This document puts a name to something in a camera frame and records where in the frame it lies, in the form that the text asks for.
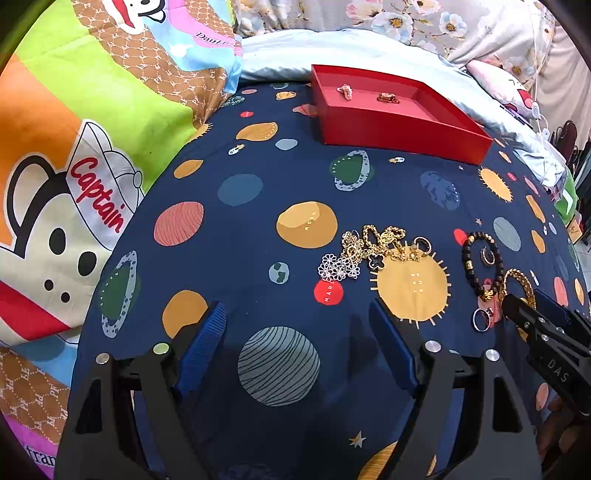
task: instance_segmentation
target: blue gripper pad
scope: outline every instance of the blue gripper pad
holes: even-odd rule
[[[369,325],[390,367],[397,385],[415,396],[419,381],[416,375],[414,355],[400,335],[392,317],[377,300],[369,306]]]
[[[226,331],[226,310],[222,303],[209,309],[198,322],[200,330],[178,364],[176,390],[182,397],[199,388]]]

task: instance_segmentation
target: silver screw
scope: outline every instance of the silver screw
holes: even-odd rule
[[[168,352],[169,349],[170,347],[167,343],[156,343],[156,345],[154,345],[154,348],[152,348],[152,351],[156,355],[164,355],[166,352]]]
[[[104,365],[105,363],[107,363],[109,361],[109,358],[110,358],[110,356],[108,353],[99,353],[96,356],[95,361],[99,365]]]
[[[425,348],[431,353],[437,353],[441,350],[441,344],[436,340],[428,340],[425,342]]]
[[[491,362],[496,362],[499,358],[501,358],[501,355],[499,354],[499,352],[497,352],[496,350],[493,350],[492,348],[486,351],[485,356]]]

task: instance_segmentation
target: star print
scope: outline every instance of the star print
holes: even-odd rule
[[[359,433],[355,436],[355,438],[349,439],[349,441],[351,442],[349,444],[349,446],[355,445],[355,448],[357,448],[357,447],[363,448],[363,441],[364,440],[365,440],[365,437],[361,436],[361,430],[360,430]]]

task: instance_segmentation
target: gold bracelet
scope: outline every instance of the gold bracelet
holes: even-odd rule
[[[527,304],[533,309],[535,309],[534,289],[531,287],[531,283],[527,279],[525,274],[522,271],[517,270],[516,268],[510,268],[503,276],[503,283],[501,292],[499,293],[499,300],[502,302],[505,296],[507,295],[507,280],[509,279],[509,277],[513,277],[519,282],[521,288],[523,288],[523,291],[525,293]]]

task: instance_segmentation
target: black bead bracelet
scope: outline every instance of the black bead bracelet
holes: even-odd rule
[[[472,256],[470,254],[470,248],[476,240],[485,240],[488,242],[492,255],[495,257],[495,279],[492,282],[490,290],[485,290],[484,286],[480,285],[476,274],[474,273],[474,265],[472,264]],[[503,275],[505,275],[505,266],[503,265],[503,259],[499,248],[496,246],[496,242],[488,233],[484,232],[472,232],[466,238],[464,246],[462,247],[462,263],[464,270],[466,270],[466,279],[470,283],[470,286],[474,289],[474,293],[477,297],[482,298],[484,301],[490,300],[497,293],[501,291],[501,285],[503,283]]]

